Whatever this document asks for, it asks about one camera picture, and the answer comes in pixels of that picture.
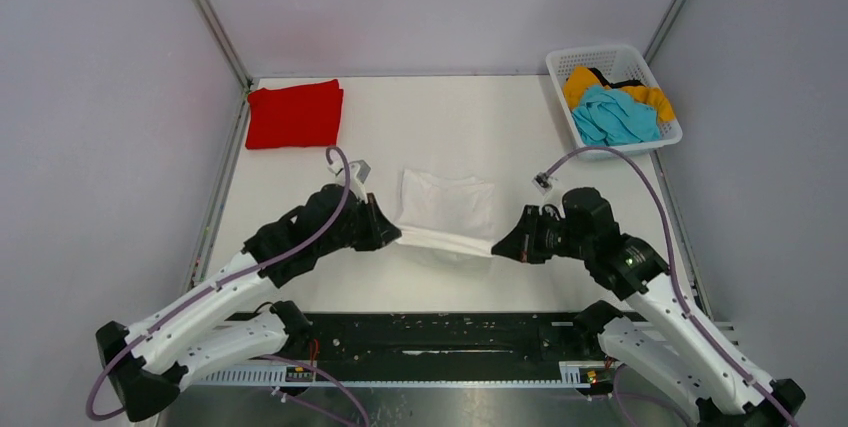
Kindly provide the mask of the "white t shirt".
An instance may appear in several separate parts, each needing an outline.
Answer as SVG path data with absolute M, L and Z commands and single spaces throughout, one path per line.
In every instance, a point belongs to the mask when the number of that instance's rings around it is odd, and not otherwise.
M 397 243 L 449 258 L 490 258 L 495 192 L 493 183 L 474 176 L 449 179 L 404 170 L 394 221 L 401 231 Z

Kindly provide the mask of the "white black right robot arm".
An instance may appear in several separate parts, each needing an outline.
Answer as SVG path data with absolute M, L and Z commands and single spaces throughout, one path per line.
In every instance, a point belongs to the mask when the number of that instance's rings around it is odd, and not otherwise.
M 597 301 L 575 320 L 583 357 L 605 354 L 660 389 L 698 426 L 790 426 L 806 394 L 792 379 L 756 366 L 699 309 L 688 304 L 673 269 L 644 240 L 621 232 L 611 205 L 590 187 L 566 192 L 562 206 L 525 206 L 491 252 L 528 264 L 577 259 L 593 280 L 645 318 L 648 338 L 622 312 Z

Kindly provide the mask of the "white plastic laundry basket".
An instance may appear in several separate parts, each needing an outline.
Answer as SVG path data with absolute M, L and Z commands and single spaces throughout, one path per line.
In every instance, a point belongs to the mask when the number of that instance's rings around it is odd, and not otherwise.
M 679 143 L 672 104 L 640 52 L 607 44 L 553 51 L 545 59 L 579 158 L 633 156 Z

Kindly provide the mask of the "turquoise t shirt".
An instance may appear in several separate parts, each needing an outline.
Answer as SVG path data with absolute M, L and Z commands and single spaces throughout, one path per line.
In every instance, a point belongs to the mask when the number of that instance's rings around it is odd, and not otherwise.
M 581 140 L 589 146 L 626 146 L 662 139 L 657 112 L 617 89 L 590 87 L 572 118 Z

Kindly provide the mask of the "aluminium frame rail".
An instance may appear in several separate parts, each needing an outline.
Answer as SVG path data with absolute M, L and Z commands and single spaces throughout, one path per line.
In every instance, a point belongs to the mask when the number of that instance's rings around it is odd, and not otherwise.
M 252 86 L 253 79 L 226 32 L 211 0 L 192 0 L 214 42 L 223 55 L 238 84 L 245 91 Z

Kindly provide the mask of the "yellow t shirt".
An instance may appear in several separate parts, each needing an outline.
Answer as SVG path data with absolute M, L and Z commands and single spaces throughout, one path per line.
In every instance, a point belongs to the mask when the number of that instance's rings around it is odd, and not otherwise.
M 597 68 L 578 65 L 562 88 L 568 108 L 573 111 L 586 91 L 593 86 L 604 89 L 617 89 L 630 95 L 635 101 L 653 107 L 660 122 L 671 122 L 676 119 L 673 106 L 659 87 L 648 87 L 637 79 L 622 82 L 610 82 Z

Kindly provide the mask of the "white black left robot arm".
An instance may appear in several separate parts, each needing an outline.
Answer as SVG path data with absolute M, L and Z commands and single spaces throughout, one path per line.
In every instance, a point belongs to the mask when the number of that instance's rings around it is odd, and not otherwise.
M 169 306 L 129 326 L 110 321 L 100 327 L 95 337 L 103 370 L 89 393 L 87 415 L 104 420 L 94 401 L 105 383 L 120 402 L 117 411 L 138 422 L 212 373 L 279 352 L 301 356 L 314 345 L 313 329 L 292 301 L 275 301 L 235 326 L 222 324 L 240 306 L 262 303 L 312 271 L 323 256 L 347 248 L 376 251 L 400 236 L 373 194 L 325 185 L 260 227 L 220 271 Z

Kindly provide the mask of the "folded red t shirt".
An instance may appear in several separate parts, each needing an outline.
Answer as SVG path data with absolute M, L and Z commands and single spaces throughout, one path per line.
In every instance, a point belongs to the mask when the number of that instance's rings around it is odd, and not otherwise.
M 344 90 L 338 80 L 282 89 L 261 88 L 247 96 L 248 150 L 328 147 L 337 143 Z

